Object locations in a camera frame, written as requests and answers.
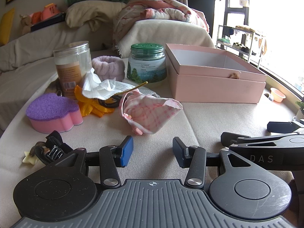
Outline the white paper tissue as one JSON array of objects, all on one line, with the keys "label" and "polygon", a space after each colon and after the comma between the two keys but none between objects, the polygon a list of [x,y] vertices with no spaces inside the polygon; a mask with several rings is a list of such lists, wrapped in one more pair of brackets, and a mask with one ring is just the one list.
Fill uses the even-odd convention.
[{"label": "white paper tissue", "polygon": [[97,98],[99,100],[107,100],[114,95],[123,94],[131,89],[138,89],[128,83],[116,81],[116,79],[106,79],[101,81],[91,68],[85,75],[82,87],[82,95],[86,98]]}]

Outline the black hair claw clip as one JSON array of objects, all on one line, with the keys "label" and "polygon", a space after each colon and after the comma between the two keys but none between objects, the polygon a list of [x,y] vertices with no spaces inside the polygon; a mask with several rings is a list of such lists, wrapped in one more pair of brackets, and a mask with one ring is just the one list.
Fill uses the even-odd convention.
[{"label": "black hair claw clip", "polygon": [[48,165],[73,149],[63,142],[60,133],[54,130],[47,135],[45,142],[37,142],[30,150],[30,156],[36,156],[44,165]]}]

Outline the green lid glass jar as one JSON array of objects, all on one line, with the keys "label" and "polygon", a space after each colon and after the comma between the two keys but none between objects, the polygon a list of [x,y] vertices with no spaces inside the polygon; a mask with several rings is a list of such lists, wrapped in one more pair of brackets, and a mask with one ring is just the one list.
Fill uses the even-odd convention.
[{"label": "green lid glass jar", "polygon": [[127,78],[135,83],[157,83],[167,77],[164,47],[156,43],[137,43],[130,48]]}]

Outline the pink pig plush toy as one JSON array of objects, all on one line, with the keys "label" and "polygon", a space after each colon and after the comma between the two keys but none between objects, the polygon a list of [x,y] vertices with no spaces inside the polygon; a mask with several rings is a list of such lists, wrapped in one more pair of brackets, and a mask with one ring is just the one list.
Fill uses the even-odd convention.
[{"label": "pink pig plush toy", "polygon": [[60,13],[61,11],[57,8],[57,5],[50,3],[46,5],[42,11],[35,12],[30,16],[31,24],[37,24]]}]

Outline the metal shoe rack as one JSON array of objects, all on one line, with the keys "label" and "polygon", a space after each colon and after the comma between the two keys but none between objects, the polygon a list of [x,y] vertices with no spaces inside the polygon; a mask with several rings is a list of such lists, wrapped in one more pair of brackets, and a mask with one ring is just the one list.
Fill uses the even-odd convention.
[{"label": "metal shoe rack", "polygon": [[219,25],[216,48],[226,50],[259,68],[267,51],[266,38],[245,26]]}]

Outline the pink cardboard box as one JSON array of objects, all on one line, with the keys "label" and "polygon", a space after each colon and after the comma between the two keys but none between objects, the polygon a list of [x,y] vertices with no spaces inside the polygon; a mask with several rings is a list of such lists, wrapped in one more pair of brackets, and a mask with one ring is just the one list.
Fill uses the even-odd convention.
[{"label": "pink cardboard box", "polygon": [[[257,104],[266,75],[233,53],[218,48],[167,44],[167,78],[180,102]],[[230,79],[241,72],[240,79]]]}]

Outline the purple pink heart sponge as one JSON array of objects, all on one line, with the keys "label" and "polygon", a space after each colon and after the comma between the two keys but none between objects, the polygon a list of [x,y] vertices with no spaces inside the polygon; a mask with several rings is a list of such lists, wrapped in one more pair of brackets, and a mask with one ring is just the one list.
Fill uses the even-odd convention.
[{"label": "purple pink heart sponge", "polygon": [[83,118],[79,105],[72,99],[55,93],[47,93],[36,98],[26,109],[32,127],[41,133],[67,132],[81,125]]}]

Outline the brown fur tail keychain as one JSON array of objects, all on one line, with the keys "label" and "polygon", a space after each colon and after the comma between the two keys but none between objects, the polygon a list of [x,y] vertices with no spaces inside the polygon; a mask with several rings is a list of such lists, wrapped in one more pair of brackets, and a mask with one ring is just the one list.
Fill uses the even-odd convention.
[{"label": "brown fur tail keychain", "polygon": [[45,89],[44,93],[55,93],[57,96],[63,96],[59,79],[57,78],[56,80],[52,81]]}]

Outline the orange fabric flower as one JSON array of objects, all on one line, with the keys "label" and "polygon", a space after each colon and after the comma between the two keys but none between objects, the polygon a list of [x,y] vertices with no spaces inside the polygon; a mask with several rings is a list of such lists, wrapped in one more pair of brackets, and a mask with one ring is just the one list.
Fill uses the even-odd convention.
[{"label": "orange fabric flower", "polygon": [[111,114],[114,112],[114,108],[106,108],[100,105],[97,99],[84,97],[82,94],[82,88],[78,85],[74,88],[74,94],[78,101],[82,117],[88,116],[89,114],[103,117],[105,114]]}]

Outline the brown bow on box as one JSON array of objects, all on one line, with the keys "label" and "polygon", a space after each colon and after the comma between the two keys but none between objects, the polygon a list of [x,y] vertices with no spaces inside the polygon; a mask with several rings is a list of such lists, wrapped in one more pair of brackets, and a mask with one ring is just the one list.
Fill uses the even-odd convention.
[{"label": "brown bow on box", "polygon": [[230,79],[240,79],[240,74],[241,74],[241,72],[233,72],[229,75],[228,78],[230,78]]}]

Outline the pink plaid drawstring pouch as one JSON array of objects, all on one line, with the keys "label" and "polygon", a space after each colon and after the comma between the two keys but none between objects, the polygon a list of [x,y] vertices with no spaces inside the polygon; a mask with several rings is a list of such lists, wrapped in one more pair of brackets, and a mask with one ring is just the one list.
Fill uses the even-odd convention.
[{"label": "pink plaid drawstring pouch", "polygon": [[125,93],[119,104],[119,113],[136,135],[155,134],[183,106],[172,98],[144,95],[138,89]]}]

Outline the cream star hair clip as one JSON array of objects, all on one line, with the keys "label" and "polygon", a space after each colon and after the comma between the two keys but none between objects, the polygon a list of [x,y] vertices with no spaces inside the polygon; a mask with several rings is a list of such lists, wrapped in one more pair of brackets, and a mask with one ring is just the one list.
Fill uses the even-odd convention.
[{"label": "cream star hair clip", "polygon": [[35,165],[38,162],[38,160],[39,160],[35,154],[31,155],[30,151],[25,151],[24,152],[24,156],[25,157],[22,160],[23,164]]}]

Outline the yellow pillow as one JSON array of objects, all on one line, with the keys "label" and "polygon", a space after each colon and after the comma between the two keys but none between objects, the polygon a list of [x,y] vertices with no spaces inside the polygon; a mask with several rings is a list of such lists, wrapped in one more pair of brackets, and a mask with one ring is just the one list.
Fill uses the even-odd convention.
[{"label": "yellow pillow", "polygon": [[0,46],[6,45],[9,42],[14,13],[15,8],[12,8],[2,16],[0,24]]}]

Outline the pink plastic bowl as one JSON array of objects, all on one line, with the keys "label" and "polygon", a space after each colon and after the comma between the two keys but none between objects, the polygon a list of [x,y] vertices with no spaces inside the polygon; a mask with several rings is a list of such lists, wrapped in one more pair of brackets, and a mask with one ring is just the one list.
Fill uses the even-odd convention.
[{"label": "pink plastic bowl", "polygon": [[286,98],[284,93],[282,93],[280,90],[273,87],[271,87],[270,90],[275,102],[281,103]]}]

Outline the beige pillow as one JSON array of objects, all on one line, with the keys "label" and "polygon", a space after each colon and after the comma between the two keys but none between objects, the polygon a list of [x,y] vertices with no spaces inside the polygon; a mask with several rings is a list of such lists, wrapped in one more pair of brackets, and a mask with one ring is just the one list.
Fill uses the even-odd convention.
[{"label": "beige pillow", "polygon": [[87,0],[74,3],[66,12],[65,21],[69,28],[79,28],[88,23],[92,32],[103,24],[113,24],[113,19],[126,7],[125,3]]}]

